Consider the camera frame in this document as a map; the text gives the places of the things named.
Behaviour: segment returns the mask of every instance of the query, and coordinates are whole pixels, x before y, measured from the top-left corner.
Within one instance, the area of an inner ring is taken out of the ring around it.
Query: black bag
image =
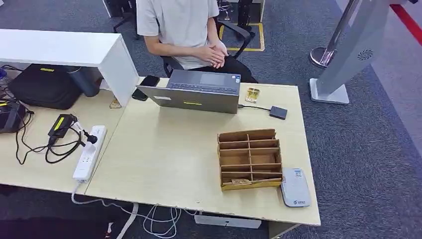
[[[14,96],[31,106],[67,110],[81,95],[63,66],[31,64],[8,85]]]

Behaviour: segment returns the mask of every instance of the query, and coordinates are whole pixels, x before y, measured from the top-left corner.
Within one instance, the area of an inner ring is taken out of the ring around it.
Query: laptop
[[[136,87],[162,107],[236,114],[240,75],[173,70],[166,88]]]

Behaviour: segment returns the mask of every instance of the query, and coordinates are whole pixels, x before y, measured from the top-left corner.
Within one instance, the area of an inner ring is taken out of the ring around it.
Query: smartphone
[[[158,82],[160,82],[159,77],[155,76],[147,76],[145,79],[141,82],[140,85],[142,86],[157,86]],[[132,94],[132,98],[139,101],[145,101],[148,99],[148,97],[140,90],[136,89],[135,92]]]

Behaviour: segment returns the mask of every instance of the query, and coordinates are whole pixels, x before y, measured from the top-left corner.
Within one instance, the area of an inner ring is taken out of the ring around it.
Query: red stripe
[[[391,4],[390,7],[397,14],[402,23],[407,27],[413,37],[415,37],[419,44],[422,46],[422,29],[418,26],[418,24],[401,5]]]

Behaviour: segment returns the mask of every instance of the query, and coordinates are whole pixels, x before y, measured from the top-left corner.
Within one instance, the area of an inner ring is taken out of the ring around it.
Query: cardboard compartment
[[[249,149],[220,149],[220,166],[250,164]]]
[[[233,179],[246,179],[252,181],[252,175],[244,172],[221,172],[223,183],[233,183]]]
[[[222,172],[252,172],[251,165],[248,164],[235,164],[235,165],[221,165]]]
[[[219,143],[220,149],[237,149],[237,148],[249,148],[247,141],[239,142],[221,142]]]
[[[252,164],[252,172],[281,172],[281,163]]]
[[[250,130],[247,131],[249,140],[262,140],[262,139],[275,139],[275,129],[261,129],[261,130]]]
[[[260,129],[218,135],[222,190],[280,185],[280,143],[275,134],[274,129]]]
[[[278,148],[278,139],[262,139],[249,142],[251,148]]]
[[[248,135],[246,134],[235,134],[235,133],[222,133],[218,137],[219,142],[236,142],[236,141],[248,141]]]

